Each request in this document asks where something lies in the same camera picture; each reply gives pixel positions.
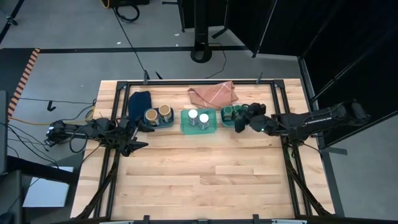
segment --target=navy blue cloth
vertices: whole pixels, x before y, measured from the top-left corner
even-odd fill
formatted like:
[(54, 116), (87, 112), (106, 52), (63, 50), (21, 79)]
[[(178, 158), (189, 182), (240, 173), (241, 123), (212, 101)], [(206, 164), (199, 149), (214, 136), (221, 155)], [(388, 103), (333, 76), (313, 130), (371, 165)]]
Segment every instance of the navy blue cloth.
[(145, 111), (152, 108), (149, 91), (135, 92), (129, 99), (129, 120), (132, 128), (136, 128), (135, 121), (138, 117), (144, 120)]

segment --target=pink cloth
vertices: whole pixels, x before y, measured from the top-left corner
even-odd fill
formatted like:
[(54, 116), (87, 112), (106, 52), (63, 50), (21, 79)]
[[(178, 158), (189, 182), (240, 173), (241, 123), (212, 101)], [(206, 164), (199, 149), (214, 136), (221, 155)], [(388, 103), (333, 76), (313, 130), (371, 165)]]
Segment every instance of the pink cloth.
[(191, 103), (199, 108), (221, 109), (231, 106), (232, 102), (239, 99), (234, 93), (234, 89), (234, 83), (228, 81), (217, 85), (190, 88), (188, 94)]

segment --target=wooden tabletop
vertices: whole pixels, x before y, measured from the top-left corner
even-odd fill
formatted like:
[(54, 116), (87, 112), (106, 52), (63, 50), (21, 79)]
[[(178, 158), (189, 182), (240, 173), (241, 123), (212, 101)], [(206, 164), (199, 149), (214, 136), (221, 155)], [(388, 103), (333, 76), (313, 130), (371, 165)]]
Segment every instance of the wooden tabletop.
[[(285, 79), (292, 113), (308, 112), (299, 79)], [(117, 81), (102, 81), (95, 118), (110, 118)], [(257, 133), (247, 127), (242, 133), (224, 128), (217, 111), (218, 129), (214, 134), (185, 136), (180, 130), (180, 112), (196, 108), (187, 90), (194, 85), (133, 86), (150, 91), (152, 106), (170, 105), (175, 111), (171, 128), (154, 133), (138, 133), (138, 141), (149, 146), (121, 157), (112, 220), (251, 219), (293, 218), (287, 174), (280, 138)], [(275, 113), (269, 85), (235, 85), (236, 104), (253, 102), (267, 105), (267, 115)], [(283, 102), (278, 90), (283, 112)], [(306, 144), (317, 147), (315, 139)], [(89, 141), (85, 156), (97, 147)], [(114, 152), (111, 153), (109, 168)], [(318, 201), (333, 213), (329, 188), (319, 153), (300, 147), (305, 180)], [(78, 215), (97, 191), (104, 148), (99, 148), (82, 165), (71, 217)], [(304, 214), (300, 189), (296, 186), (300, 211)], [(108, 191), (101, 214), (105, 214)]]

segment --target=orange striped tape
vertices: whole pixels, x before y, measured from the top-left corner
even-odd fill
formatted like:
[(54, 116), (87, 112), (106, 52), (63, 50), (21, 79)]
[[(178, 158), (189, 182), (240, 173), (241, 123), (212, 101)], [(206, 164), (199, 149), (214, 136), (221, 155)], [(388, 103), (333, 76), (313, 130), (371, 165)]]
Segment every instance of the orange striped tape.
[(21, 76), (21, 79), (19, 80), (18, 86), (15, 89), (14, 96), (12, 96), (10, 103), (8, 104), (8, 117), (12, 117), (14, 114), (14, 110), (17, 107), (17, 103), (19, 101), (19, 98), (22, 95), (22, 92), (24, 91), (24, 88), (26, 86), (27, 80), (30, 76), (30, 73), (33, 69), (33, 66), (36, 63), (37, 57), (39, 56), (40, 49), (34, 49), (32, 54), (30, 55), (29, 61), (26, 64), (24, 73)]

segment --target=white bottle cap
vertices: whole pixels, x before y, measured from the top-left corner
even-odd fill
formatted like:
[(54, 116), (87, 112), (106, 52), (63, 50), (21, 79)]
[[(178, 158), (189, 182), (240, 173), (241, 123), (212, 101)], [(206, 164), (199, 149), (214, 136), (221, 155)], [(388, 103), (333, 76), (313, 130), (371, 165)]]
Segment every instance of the white bottle cap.
[(198, 111), (197, 110), (190, 110), (190, 111), (188, 111), (188, 116), (190, 118), (196, 118), (198, 116)]
[(209, 116), (207, 114), (201, 114), (199, 116), (199, 120), (202, 123), (207, 123), (209, 121)]

